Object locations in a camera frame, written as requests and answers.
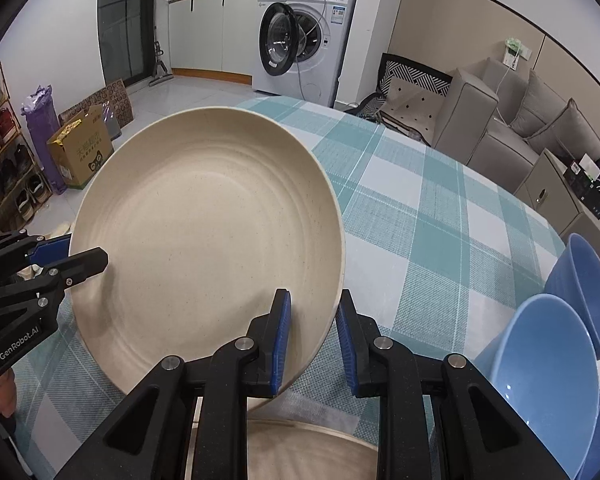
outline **purple bag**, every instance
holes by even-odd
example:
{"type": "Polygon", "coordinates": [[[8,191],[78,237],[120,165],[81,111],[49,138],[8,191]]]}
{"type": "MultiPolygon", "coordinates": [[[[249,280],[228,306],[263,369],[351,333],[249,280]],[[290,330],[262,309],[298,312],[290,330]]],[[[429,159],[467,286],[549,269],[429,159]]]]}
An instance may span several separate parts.
{"type": "Polygon", "coordinates": [[[35,94],[30,95],[22,105],[21,114],[27,120],[27,128],[40,158],[46,179],[51,184],[54,193],[62,194],[66,190],[66,184],[51,158],[46,142],[60,129],[58,116],[54,109],[54,100],[51,97],[51,85],[46,88],[38,87],[35,94]]]}

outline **cabinet handle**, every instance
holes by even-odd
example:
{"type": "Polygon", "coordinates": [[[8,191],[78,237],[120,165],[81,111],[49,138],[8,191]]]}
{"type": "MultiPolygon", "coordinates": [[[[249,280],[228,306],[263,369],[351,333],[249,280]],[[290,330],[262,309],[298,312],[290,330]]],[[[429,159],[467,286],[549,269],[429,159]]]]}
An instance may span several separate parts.
{"type": "Polygon", "coordinates": [[[542,202],[544,202],[546,200],[546,197],[549,195],[549,192],[545,189],[543,189],[540,194],[538,195],[538,198],[536,198],[536,207],[540,207],[542,205],[542,202]]]}

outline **sofa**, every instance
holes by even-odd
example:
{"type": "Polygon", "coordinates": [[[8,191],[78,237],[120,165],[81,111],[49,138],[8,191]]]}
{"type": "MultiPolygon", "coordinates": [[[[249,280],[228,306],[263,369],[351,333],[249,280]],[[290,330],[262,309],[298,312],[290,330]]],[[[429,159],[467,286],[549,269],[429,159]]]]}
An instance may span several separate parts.
{"type": "Polygon", "coordinates": [[[533,71],[527,82],[494,59],[473,74],[454,73],[431,146],[511,193],[544,148],[558,158],[600,158],[600,139],[573,100],[566,103],[533,71]]]}

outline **human hand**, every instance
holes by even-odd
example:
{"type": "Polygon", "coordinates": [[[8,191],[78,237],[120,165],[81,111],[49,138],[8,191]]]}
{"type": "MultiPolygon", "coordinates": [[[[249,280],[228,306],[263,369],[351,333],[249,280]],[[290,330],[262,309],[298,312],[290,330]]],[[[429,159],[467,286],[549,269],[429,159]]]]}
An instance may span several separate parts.
{"type": "Polygon", "coordinates": [[[0,376],[0,415],[11,416],[16,410],[16,381],[9,368],[0,376]]]}

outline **shoe rack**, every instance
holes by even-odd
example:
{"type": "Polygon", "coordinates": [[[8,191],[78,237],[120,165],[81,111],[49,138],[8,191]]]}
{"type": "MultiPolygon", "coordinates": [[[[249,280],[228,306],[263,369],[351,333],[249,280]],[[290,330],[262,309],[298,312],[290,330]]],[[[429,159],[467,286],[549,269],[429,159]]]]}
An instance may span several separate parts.
{"type": "Polygon", "coordinates": [[[11,105],[9,88],[0,63],[0,119],[7,118],[7,112],[11,115],[13,126],[8,132],[5,132],[5,129],[11,126],[11,122],[8,119],[0,121],[0,232],[22,229],[52,194],[42,168],[40,168],[27,139],[22,133],[20,120],[11,105]],[[20,160],[26,160],[23,157],[23,150],[26,150],[26,156],[30,159],[30,166],[28,162],[22,164],[20,167],[23,171],[18,171],[18,157],[20,160]],[[5,167],[16,167],[15,174],[13,174],[13,171],[9,172],[11,178],[8,179],[8,182],[2,176],[5,167]],[[40,182],[45,188],[43,192],[40,192],[40,182]],[[37,197],[29,189],[29,184],[35,183],[38,183],[37,197]],[[28,203],[25,204],[21,201],[21,207],[18,208],[16,199],[22,196],[23,191],[27,193],[28,203]]]}

